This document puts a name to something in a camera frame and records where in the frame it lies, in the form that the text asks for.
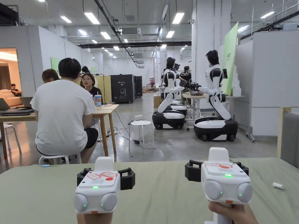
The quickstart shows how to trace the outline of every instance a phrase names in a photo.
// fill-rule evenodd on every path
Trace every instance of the cardboard box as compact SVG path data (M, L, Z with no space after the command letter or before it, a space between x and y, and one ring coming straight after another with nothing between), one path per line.
M154 107L159 107L162 102L161 96L154 96Z

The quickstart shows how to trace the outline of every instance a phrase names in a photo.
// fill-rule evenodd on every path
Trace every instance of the black hair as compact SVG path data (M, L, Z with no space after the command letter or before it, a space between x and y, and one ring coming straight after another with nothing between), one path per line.
M95 79L94 79L94 76L93 76L92 74L90 74L90 73L85 73L85 74L82 76L82 78L84 78L84 76L89 76L89 77L91 78L91 80L93 81L92 86L95 85Z
M89 69L86 66L82 67L82 72L90 73Z
M50 79L50 78L53 78L54 81L59 80L57 72L52 68L49 68L49 69L43 71L43 73L42 73L43 80Z
M81 65L74 58L65 58L59 62L58 70L61 77L76 79L81 71Z

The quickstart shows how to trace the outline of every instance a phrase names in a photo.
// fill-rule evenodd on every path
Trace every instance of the hand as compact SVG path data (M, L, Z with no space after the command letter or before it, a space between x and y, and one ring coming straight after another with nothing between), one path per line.
M77 221L78 224L111 224L112 214L77 214Z
M210 202L209 209L232 219L235 224L259 224L248 204L233 205L232 208L229 208L216 202Z

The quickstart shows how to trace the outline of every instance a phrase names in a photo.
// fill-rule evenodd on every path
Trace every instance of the white controller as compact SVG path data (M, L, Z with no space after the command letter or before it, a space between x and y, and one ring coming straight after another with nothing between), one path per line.
M76 189L77 213L110 213L116 208L120 174L113 169L111 157L98 157L94 171L88 172Z
M237 164L229 161L225 148L210 148L209 161L201 165L201 182L209 201L226 206L250 202L253 191L250 178ZM232 224L232 220L213 213L213 222L205 224Z

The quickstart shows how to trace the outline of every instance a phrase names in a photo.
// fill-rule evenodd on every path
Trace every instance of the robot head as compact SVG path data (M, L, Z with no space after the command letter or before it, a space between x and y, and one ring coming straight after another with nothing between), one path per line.
M217 50L210 50L206 54L206 57L208 58L208 61L209 61L209 63L210 63L211 66L219 64L219 58L218 58L218 52L217 52Z
M175 61L176 60L174 58L171 58L171 57L167 58L167 60L166 60L166 68L172 69L174 67Z

